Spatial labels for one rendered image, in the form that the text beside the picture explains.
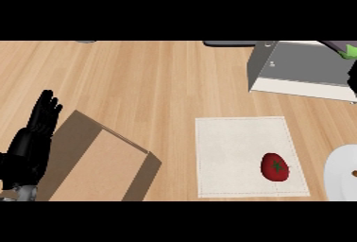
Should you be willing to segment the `white placemat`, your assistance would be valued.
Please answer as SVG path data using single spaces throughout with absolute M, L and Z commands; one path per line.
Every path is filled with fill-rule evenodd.
M 203 198 L 307 197 L 288 123 L 282 116 L 195 120 L 198 196 Z M 290 177 L 270 181 L 262 173 L 269 153 L 287 162 Z

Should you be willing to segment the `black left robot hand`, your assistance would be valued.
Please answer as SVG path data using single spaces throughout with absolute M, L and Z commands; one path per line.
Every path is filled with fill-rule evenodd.
M 3 189 L 37 185 L 46 172 L 52 136 L 64 105 L 52 90 L 40 94 L 27 127 L 14 137 L 8 152 L 0 152 L 0 181 Z

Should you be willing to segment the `red tomato with green stem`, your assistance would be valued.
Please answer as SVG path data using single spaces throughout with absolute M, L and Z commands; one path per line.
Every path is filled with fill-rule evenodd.
M 284 182 L 288 179 L 291 170 L 284 158 L 276 153 L 267 153 L 265 155 L 262 173 L 272 182 Z

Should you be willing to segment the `grey tiered shelf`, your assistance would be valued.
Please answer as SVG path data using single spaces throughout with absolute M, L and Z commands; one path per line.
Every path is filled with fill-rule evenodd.
M 357 103 L 347 84 L 355 63 L 318 41 L 259 41 L 247 64 L 248 91 Z

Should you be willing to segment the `white plate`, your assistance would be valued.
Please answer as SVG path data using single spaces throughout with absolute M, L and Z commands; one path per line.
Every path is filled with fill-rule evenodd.
M 324 184 L 328 199 L 357 201 L 357 144 L 340 146 L 329 154 L 324 169 Z

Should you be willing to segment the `purple eggplant with green stem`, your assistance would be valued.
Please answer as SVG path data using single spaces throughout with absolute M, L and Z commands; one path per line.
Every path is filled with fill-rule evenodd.
M 344 59 L 357 59 L 357 41 L 321 41 Z

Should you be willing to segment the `open wooden drawer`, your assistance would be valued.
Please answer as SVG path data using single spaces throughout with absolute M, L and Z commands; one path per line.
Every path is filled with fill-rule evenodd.
M 142 201 L 161 164 L 151 151 L 74 112 L 52 139 L 39 200 Z

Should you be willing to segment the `dark grey flat appliance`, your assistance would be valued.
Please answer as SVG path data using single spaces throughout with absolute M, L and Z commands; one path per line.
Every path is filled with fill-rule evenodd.
M 257 41 L 203 41 L 203 43 L 210 47 L 251 47 Z

